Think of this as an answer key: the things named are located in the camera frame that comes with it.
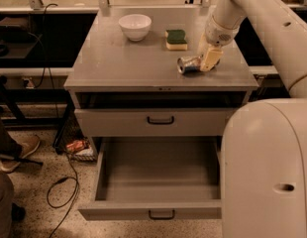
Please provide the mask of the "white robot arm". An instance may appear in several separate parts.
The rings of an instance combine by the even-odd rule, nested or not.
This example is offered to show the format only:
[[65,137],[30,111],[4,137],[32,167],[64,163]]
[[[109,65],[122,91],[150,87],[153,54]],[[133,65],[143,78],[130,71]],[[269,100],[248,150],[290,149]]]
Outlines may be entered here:
[[287,89],[230,118],[221,145],[224,238],[307,238],[307,24],[281,0],[220,0],[199,52],[249,19]]

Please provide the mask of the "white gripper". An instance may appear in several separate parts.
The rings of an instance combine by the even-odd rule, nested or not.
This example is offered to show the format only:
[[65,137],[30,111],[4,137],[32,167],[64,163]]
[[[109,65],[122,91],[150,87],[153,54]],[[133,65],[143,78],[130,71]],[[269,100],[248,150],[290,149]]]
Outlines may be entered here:
[[207,18],[205,31],[197,48],[197,55],[201,57],[201,71],[209,71],[218,63],[223,55],[223,50],[219,47],[228,45],[233,37],[233,31],[218,25],[213,16]]

